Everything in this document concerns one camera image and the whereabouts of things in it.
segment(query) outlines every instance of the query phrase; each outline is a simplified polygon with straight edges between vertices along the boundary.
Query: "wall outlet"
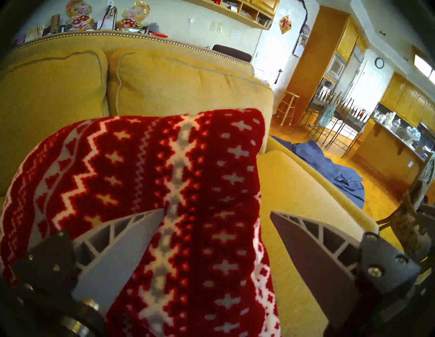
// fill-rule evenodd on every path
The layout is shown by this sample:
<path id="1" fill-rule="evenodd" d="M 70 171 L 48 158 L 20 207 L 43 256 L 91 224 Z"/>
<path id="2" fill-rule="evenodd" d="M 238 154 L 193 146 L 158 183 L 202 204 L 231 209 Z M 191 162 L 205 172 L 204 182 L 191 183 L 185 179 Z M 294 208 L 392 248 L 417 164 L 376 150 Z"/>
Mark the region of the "wall outlet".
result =
<path id="1" fill-rule="evenodd" d="M 239 38 L 239 34 L 240 34 L 240 32 L 238 31 L 238 30 L 232 30 L 231 31 L 231 34 L 230 34 L 230 37 L 233 37 L 233 38 L 235 38 L 235 39 L 238 39 Z"/>
<path id="2" fill-rule="evenodd" d="M 194 19 L 195 19 L 195 16 L 192 14 L 189 14 L 189 17 L 187 18 L 187 23 L 191 25 L 193 23 Z"/>
<path id="3" fill-rule="evenodd" d="M 216 21 L 211 22 L 210 30 L 215 32 L 218 29 L 218 23 Z"/>

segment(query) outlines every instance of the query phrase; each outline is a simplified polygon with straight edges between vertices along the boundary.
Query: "red knit fabric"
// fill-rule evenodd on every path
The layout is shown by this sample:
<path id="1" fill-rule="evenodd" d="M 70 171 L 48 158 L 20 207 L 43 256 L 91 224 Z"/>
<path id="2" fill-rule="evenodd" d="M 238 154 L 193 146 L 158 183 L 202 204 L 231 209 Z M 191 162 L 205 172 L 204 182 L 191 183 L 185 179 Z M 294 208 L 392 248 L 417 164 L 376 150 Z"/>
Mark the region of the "red knit fabric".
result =
<path id="1" fill-rule="evenodd" d="M 107 313 L 111 336 L 280 335 L 261 241 L 254 109 L 108 117 L 41 142 L 18 169 L 0 218 L 2 272 L 43 239 L 165 208 Z"/>

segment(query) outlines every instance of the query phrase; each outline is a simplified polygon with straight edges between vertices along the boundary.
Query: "screw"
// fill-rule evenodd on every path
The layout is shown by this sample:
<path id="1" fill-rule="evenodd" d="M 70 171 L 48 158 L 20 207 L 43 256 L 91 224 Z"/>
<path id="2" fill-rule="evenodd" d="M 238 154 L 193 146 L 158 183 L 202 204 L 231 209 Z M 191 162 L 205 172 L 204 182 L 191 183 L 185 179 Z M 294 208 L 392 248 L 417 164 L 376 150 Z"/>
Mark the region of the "screw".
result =
<path id="1" fill-rule="evenodd" d="M 373 235 L 371 233 L 366 234 L 366 237 L 370 240 L 376 241 L 378 239 L 378 237 L 376 235 Z"/>
<path id="2" fill-rule="evenodd" d="M 396 261 L 401 263 L 401 264 L 407 264 L 408 263 L 408 259 L 404 256 L 397 256 L 396 257 Z"/>
<path id="3" fill-rule="evenodd" d="M 369 267 L 367 269 L 368 273 L 372 275 L 373 277 L 381 277 L 382 276 L 382 270 L 380 270 L 378 267 Z"/>

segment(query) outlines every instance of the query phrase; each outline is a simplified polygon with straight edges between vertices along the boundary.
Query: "wall clock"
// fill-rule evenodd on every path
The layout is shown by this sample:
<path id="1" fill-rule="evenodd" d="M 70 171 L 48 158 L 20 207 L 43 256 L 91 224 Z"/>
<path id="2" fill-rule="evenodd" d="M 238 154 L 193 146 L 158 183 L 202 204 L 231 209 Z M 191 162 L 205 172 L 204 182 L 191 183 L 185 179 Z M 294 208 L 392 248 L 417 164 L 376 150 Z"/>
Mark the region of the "wall clock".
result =
<path id="1" fill-rule="evenodd" d="M 381 59 L 380 57 L 378 57 L 375 60 L 375 66 L 376 66 L 376 68 L 382 69 L 384 67 L 384 65 L 385 65 L 385 61 L 383 59 Z"/>

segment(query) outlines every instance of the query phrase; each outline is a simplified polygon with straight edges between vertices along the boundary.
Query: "wooden stool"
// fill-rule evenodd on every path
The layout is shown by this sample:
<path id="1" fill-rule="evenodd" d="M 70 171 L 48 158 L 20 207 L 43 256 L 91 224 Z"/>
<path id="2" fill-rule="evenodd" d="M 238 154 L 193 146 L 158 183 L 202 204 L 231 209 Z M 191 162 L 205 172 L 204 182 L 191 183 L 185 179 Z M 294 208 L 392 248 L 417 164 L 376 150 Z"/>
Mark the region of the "wooden stool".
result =
<path id="1" fill-rule="evenodd" d="M 287 103 L 286 101 L 284 101 L 284 99 L 285 99 L 285 97 L 286 97 L 287 95 L 291 95 L 290 103 Z M 296 95 L 296 94 L 294 94 L 294 93 L 291 93 L 290 91 L 285 91 L 284 96 L 283 96 L 282 99 L 281 99 L 281 102 L 279 102 L 278 105 L 276 106 L 276 111 L 277 111 L 277 112 L 280 111 L 280 112 L 282 112 L 282 113 L 284 114 L 284 118 L 282 119 L 281 126 L 284 124 L 284 120 L 285 120 L 285 118 L 287 117 L 288 112 L 290 111 L 290 109 L 292 109 L 292 111 L 291 111 L 291 115 L 289 116 L 289 117 L 290 117 L 290 123 L 289 123 L 288 125 L 291 125 L 291 122 L 293 121 L 294 106 L 291 106 L 291 104 L 293 103 L 293 100 L 294 100 L 295 97 L 296 97 L 296 98 L 299 98 L 298 95 Z M 286 111 L 283 111 L 283 110 L 278 109 L 278 108 L 279 108 L 279 105 L 280 105 L 281 103 L 284 103 L 284 104 L 288 105 Z"/>

